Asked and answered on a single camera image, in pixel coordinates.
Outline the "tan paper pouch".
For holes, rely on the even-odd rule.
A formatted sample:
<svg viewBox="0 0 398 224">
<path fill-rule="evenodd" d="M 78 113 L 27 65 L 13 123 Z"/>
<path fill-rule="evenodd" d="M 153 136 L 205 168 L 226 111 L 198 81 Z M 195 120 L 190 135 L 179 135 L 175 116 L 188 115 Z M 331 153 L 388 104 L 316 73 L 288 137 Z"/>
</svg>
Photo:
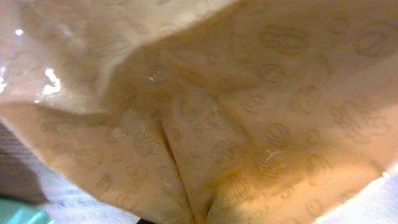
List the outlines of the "tan paper pouch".
<svg viewBox="0 0 398 224">
<path fill-rule="evenodd" d="M 2 1 L 1 121 L 154 223 L 312 223 L 397 163 L 397 1 Z"/>
</svg>

